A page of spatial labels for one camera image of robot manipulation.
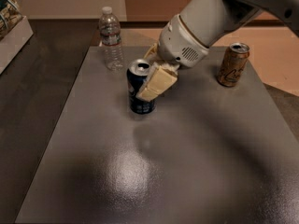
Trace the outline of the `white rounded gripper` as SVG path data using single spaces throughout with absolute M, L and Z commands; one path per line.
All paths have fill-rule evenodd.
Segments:
M 192 68 L 208 52 L 176 15 L 161 31 L 158 44 L 154 43 L 144 55 L 152 65 L 136 97 L 146 102 L 154 100 L 177 82 L 179 65 Z M 168 63 L 158 64 L 162 59 Z

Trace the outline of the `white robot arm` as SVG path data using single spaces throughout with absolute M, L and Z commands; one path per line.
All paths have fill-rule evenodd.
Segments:
M 209 48 L 267 11 L 299 35 L 299 0 L 192 0 L 175 15 L 146 53 L 148 77 L 136 97 L 151 101 L 176 81 L 178 69 L 191 68 Z

